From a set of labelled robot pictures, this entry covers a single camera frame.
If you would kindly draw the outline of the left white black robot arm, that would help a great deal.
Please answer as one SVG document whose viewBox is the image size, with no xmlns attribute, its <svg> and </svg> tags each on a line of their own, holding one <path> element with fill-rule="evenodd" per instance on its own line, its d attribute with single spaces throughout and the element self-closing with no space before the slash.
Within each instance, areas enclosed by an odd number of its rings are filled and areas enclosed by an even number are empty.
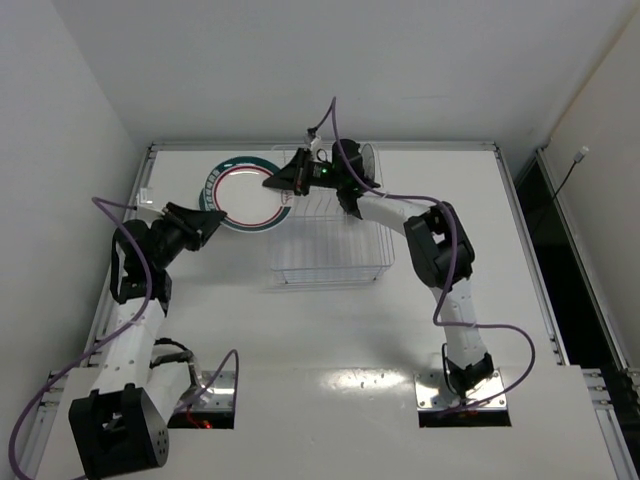
<svg viewBox="0 0 640 480">
<path fill-rule="evenodd" d="M 114 330 L 97 346 L 105 357 L 93 386 L 68 412 L 87 478 L 164 466 L 172 417 L 213 401 L 218 372 L 203 372 L 185 346 L 163 355 L 154 350 L 174 343 L 159 334 L 171 301 L 169 265 L 180 253 L 204 247 L 225 218 L 220 210 L 167 203 L 151 221 L 116 224 L 109 285 Z"/>
</svg>

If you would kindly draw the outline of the green red rimmed plate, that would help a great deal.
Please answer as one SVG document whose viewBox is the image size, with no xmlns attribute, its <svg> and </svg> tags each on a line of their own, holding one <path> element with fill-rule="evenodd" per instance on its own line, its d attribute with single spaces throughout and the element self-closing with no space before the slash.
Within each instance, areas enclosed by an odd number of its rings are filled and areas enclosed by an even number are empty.
<svg viewBox="0 0 640 480">
<path fill-rule="evenodd" d="M 198 205 L 201 211 L 216 211 L 217 207 L 211 197 L 211 195 L 205 190 L 202 189 L 199 198 Z"/>
<path fill-rule="evenodd" d="M 278 170 L 276 164 L 255 156 L 233 157 L 214 167 L 203 189 L 217 210 L 227 213 L 222 224 L 240 233 L 261 233 L 283 223 L 293 211 L 293 194 L 262 186 Z"/>
</svg>

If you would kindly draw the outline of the white plate with dark rim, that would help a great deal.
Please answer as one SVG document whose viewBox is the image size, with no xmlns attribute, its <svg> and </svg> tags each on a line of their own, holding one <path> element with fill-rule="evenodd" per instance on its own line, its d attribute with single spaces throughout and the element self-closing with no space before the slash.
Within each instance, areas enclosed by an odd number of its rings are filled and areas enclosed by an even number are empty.
<svg viewBox="0 0 640 480">
<path fill-rule="evenodd" d="M 376 154 L 370 143 L 363 144 L 360 149 L 362 158 L 362 177 L 368 183 L 376 184 Z"/>
</svg>

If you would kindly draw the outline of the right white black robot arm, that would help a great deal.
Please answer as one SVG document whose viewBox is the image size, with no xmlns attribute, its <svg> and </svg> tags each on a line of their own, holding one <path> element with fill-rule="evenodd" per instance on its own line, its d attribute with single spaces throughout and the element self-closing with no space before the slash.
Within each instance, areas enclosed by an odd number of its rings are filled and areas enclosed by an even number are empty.
<svg viewBox="0 0 640 480">
<path fill-rule="evenodd" d="M 297 149 L 263 186 L 296 196 L 308 195 L 313 187 L 332 189 L 346 214 L 401 234 L 415 274 L 437 300 L 434 323 L 445 332 L 449 388 L 463 399 L 493 374 L 471 298 L 475 252 L 453 205 L 382 191 L 372 149 L 352 140 L 335 142 L 329 161 L 316 159 L 308 148 Z"/>
</svg>

